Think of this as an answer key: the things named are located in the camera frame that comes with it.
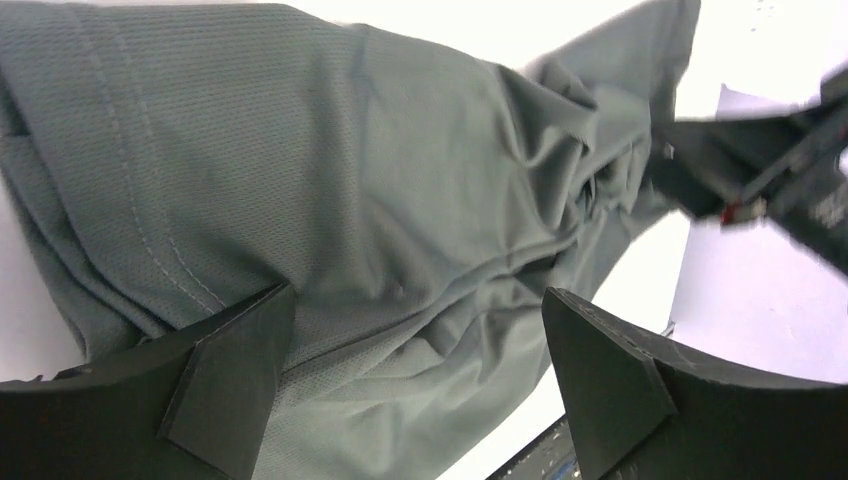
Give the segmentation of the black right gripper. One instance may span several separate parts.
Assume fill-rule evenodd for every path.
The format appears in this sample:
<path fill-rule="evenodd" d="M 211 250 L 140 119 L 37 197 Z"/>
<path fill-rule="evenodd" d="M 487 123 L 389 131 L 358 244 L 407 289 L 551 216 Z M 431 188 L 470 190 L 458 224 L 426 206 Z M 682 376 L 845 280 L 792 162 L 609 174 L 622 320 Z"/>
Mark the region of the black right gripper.
<path fill-rule="evenodd" d="M 647 178 L 695 219 L 735 227 L 769 219 L 847 273 L 847 69 L 826 77 L 819 103 L 754 118 L 652 127 Z"/>

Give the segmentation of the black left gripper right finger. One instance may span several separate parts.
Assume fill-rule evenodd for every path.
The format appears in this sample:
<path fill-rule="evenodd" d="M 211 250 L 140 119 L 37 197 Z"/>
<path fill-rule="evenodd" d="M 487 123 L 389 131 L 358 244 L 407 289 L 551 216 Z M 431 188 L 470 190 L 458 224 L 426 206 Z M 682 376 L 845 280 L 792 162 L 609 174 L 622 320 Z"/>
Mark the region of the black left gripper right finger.
<path fill-rule="evenodd" d="M 724 360 L 561 289 L 542 315 L 586 479 L 843 479 L 847 388 Z"/>

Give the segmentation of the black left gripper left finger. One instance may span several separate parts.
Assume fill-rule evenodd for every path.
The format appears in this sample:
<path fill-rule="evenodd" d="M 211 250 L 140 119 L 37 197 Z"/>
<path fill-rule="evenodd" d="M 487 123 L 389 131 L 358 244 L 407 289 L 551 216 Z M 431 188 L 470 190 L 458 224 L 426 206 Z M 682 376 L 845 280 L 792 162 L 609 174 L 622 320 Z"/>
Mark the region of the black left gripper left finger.
<path fill-rule="evenodd" d="M 289 349 L 289 286 L 133 349 L 1 386 L 5 479 L 248 479 Z"/>

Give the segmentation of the dark grey t-shirt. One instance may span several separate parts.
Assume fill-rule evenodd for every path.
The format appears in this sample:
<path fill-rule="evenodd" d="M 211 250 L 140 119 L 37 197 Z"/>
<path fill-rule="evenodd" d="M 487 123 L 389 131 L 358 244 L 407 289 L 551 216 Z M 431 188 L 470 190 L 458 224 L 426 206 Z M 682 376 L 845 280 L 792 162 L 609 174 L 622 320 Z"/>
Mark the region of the dark grey t-shirt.
<path fill-rule="evenodd" d="M 298 294 L 259 479 L 434 479 L 534 390 L 545 289 L 591 297 L 701 5 L 648 1 L 526 77 L 286 5 L 1 6 L 1 165 L 88 359 Z"/>

